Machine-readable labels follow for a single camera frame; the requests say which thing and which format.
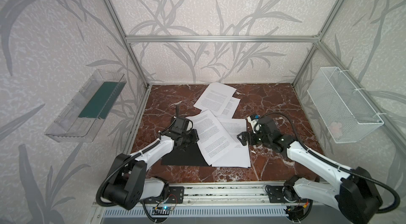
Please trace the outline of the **blue and black file folder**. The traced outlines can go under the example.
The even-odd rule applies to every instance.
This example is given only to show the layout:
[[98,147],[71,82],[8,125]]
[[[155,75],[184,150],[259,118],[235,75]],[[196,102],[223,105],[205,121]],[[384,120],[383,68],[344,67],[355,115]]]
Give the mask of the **blue and black file folder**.
[[198,144],[193,144],[184,150],[173,149],[161,161],[162,165],[208,167]]

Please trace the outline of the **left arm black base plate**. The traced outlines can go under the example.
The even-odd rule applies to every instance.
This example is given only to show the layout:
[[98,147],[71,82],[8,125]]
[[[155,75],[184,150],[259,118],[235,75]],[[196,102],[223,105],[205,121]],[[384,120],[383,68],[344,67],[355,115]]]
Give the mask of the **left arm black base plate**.
[[148,205],[164,203],[164,204],[182,204],[185,196],[185,187],[181,186],[169,186],[164,189],[157,197],[150,197],[144,199],[144,202]]

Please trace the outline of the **white printed paper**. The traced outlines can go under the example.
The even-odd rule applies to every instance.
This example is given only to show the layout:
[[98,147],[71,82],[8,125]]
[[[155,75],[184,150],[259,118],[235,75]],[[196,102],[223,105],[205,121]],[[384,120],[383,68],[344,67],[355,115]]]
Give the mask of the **white printed paper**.
[[240,103],[240,99],[232,97],[226,105],[223,112],[218,116],[220,118],[233,118],[235,111]]
[[224,156],[212,164],[213,167],[229,168],[250,168],[250,152],[248,145],[244,146],[237,139],[237,136],[246,131],[246,121],[244,119],[219,118],[223,127],[229,135],[237,141],[237,145]]
[[236,140],[210,110],[187,118],[193,122],[193,129],[197,130],[197,144],[208,165],[212,165],[237,146]]

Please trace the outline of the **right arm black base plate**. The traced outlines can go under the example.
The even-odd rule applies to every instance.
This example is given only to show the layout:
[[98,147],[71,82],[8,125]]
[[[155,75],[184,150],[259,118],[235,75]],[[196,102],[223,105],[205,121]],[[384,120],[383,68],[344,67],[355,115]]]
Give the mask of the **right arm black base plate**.
[[292,188],[284,186],[265,186],[270,203],[296,203],[299,198]]

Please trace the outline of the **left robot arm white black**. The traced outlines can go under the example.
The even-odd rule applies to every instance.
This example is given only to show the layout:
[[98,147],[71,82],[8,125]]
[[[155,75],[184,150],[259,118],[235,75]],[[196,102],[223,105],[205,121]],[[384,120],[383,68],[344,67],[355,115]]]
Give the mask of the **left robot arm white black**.
[[147,179],[147,171],[174,149],[185,150],[199,141],[193,122],[185,117],[173,117],[170,125],[145,148],[119,154],[107,177],[96,192],[96,203],[102,207],[120,206],[131,210],[137,203],[149,200],[166,201],[169,182],[161,178]]

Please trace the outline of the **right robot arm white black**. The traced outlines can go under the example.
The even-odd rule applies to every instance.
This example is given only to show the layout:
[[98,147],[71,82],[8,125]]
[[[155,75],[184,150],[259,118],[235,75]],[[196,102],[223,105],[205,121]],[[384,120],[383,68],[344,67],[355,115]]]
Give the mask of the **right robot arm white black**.
[[338,210],[354,224],[367,224],[378,213],[382,198],[375,183],[370,181],[368,171],[360,167],[351,169],[328,159],[301,142],[297,134],[282,134],[270,117],[251,115],[247,121],[252,130],[237,136],[242,145],[262,145],[272,149],[326,180],[321,183],[294,175],[280,189],[265,187],[270,202],[284,200],[299,204],[285,211],[292,222],[298,223],[307,217],[315,201]]

